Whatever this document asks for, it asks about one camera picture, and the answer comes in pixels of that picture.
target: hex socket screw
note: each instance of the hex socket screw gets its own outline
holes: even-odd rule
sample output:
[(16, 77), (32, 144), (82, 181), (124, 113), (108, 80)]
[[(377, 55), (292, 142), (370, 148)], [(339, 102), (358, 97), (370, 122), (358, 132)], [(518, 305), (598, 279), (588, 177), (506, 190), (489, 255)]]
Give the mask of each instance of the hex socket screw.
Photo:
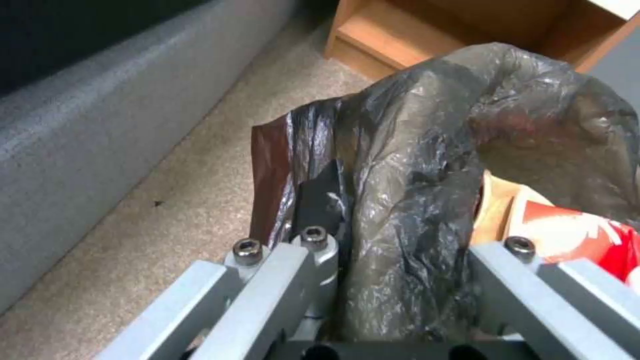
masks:
[(251, 238), (236, 241), (233, 247), (236, 263), (243, 266), (252, 266), (262, 260), (262, 244)]
[(321, 251), (326, 248), (326, 230), (322, 226), (308, 226), (300, 233), (301, 245), (309, 251)]
[(504, 247), (523, 263), (530, 263), (536, 255), (536, 245), (523, 236), (509, 236), (504, 239)]

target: wrinkled plastic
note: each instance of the wrinkled plastic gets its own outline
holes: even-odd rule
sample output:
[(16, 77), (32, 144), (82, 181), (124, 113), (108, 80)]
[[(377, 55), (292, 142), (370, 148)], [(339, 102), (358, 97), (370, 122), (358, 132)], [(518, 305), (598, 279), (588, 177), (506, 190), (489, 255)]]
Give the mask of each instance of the wrinkled plastic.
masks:
[(288, 239), (297, 186), (338, 159), (353, 251), (337, 337), (463, 339), (478, 316), (466, 250), (484, 167), (637, 229), (638, 134), (633, 109), (569, 65), (467, 47), (255, 127), (252, 237)]

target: wooden shelf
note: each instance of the wooden shelf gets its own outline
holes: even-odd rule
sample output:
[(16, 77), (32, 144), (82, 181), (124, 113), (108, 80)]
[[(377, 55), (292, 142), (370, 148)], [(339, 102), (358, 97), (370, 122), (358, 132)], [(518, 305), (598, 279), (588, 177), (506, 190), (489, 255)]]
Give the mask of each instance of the wooden shelf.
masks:
[(395, 69), (489, 41), (447, 12), (435, 7), (429, 10), (418, 18), (386, 1), (374, 0), (339, 26), (336, 35)]
[(640, 26), (640, 14), (625, 21), (600, 7), (617, 1), (340, 0), (325, 56), (377, 80), (469, 45), (498, 41), (586, 72)]

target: metal bracket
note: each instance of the metal bracket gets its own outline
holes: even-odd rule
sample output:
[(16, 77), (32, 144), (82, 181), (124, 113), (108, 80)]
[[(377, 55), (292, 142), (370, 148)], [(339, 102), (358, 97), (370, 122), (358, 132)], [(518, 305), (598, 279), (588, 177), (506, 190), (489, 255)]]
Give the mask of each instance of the metal bracket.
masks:
[(212, 327), (240, 292), (236, 269), (194, 262), (98, 356), (100, 360), (176, 360)]

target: floor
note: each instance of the floor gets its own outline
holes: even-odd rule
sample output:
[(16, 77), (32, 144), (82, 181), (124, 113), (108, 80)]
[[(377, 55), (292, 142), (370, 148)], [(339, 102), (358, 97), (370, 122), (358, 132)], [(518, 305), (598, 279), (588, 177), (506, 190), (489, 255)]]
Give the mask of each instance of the floor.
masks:
[(328, 17), (298, 16), (221, 102), (0, 318), (0, 359), (88, 359), (194, 260), (248, 234), (250, 128), (370, 82), (321, 51)]

